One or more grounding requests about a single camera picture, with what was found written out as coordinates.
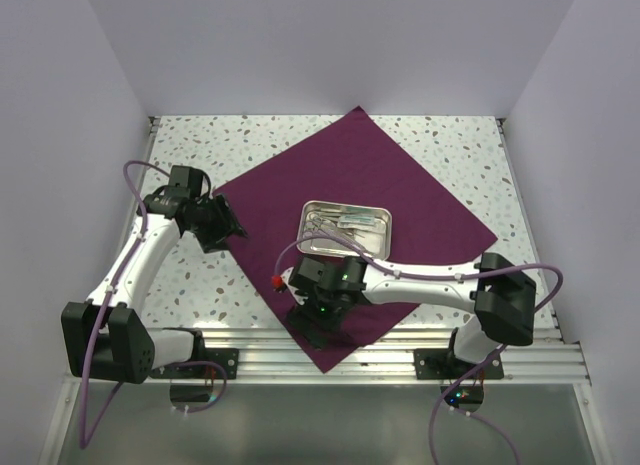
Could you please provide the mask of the stainless steel tray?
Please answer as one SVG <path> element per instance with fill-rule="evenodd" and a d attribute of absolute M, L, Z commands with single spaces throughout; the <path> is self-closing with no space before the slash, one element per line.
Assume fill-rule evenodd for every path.
<path fill-rule="evenodd" d="M 372 216 L 376 218 L 377 228 L 375 230 L 360 230 L 339 228 L 337 226 L 340 230 L 337 236 L 303 238 L 301 236 L 303 218 L 311 211 L 336 215 L 337 221 L 341 215 Z M 369 257 L 386 260 L 391 252 L 391 235 L 392 215 L 387 209 L 312 200 L 302 207 L 297 234 L 297 239 L 302 240 L 302 242 L 297 244 L 297 249 L 304 254 L 326 257 L 356 256 L 355 250 L 342 244 L 345 241 L 365 252 Z"/>

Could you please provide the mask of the small green-white packet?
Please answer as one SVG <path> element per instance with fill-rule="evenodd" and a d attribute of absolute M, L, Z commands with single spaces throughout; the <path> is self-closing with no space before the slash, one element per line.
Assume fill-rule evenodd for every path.
<path fill-rule="evenodd" d="M 366 215 L 341 215 L 338 218 L 339 228 L 353 228 L 360 230 L 375 230 L 377 228 L 376 218 Z"/>

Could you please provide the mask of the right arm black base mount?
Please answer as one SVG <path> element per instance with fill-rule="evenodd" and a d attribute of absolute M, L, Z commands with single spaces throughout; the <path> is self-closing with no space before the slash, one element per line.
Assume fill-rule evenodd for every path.
<path fill-rule="evenodd" d="M 456 380 L 467 373 L 475 364 L 454 358 L 445 348 L 415 349 L 413 351 L 415 376 L 418 380 Z M 501 380 L 504 370 L 500 358 L 494 359 L 476 377 Z"/>

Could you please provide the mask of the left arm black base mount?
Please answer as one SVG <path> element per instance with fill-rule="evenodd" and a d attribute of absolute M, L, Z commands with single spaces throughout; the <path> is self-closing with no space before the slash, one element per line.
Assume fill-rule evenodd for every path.
<path fill-rule="evenodd" d="M 239 365 L 240 351 L 237 348 L 206 348 L 204 352 L 187 364 L 180 363 L 177 366 L 164 367 L 153 370 L 152 379 L 205 379 L 215 377 L 221 379 L 222 373 L 212 366 L 215 363 L 222 368 L 228 380 L 235 380 Z"/>

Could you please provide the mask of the silver forceps scissors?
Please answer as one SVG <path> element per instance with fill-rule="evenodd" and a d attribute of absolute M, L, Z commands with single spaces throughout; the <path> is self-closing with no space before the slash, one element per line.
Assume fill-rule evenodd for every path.
<path fill-rule="evenodd" d="M 303 218 L 301 236 L 337 236 L 340 230 L 337 227 L 337 216 L 311 211 Z"/>

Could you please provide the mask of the purple surgical drape cloth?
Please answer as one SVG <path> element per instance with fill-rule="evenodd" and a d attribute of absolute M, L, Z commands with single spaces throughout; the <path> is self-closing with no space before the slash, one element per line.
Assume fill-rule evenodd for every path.
<path fill-rule="evenodd" d="M 294 305 L 271 278 L 312 200 L 385 208 L 392 215 L 391 260 L 470 262 L 496 235 L 360 108 L 221 188 L 248 233 L 230 253 L 280 322 Z"/>

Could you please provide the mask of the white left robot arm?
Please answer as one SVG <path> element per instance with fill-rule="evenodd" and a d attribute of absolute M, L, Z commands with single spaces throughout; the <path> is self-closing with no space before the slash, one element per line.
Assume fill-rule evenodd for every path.
<path fill-rule="evenodd" d="M 68 303 L 61 325 L 71 373 L 140 384 L 174 366 L 185 377 L 208 364 L 201 332 L 147 328 L 141 313 L 161 265 L 187 233 L 204 253 L 226 249 L 228 237 L 246 236 L 227 197 L 189 199 L 148 195 L 129 238 L 103 281 L 82 302 Z"/>

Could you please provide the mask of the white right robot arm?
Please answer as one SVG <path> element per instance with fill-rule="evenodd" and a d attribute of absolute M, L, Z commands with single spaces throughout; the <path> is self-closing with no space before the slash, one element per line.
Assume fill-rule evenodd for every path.
<path fill-rule="evenodd" d="M 501 345 L 533 342 L 536 284 L 495 253 L 446 266 L 303 256 L 287 287 L 295 304 L 286 323 L 315 350 L 370 345 L 419 305 L 468 314 L 445 354 L 447 369 L 457 377 L 470 376 Z"/>

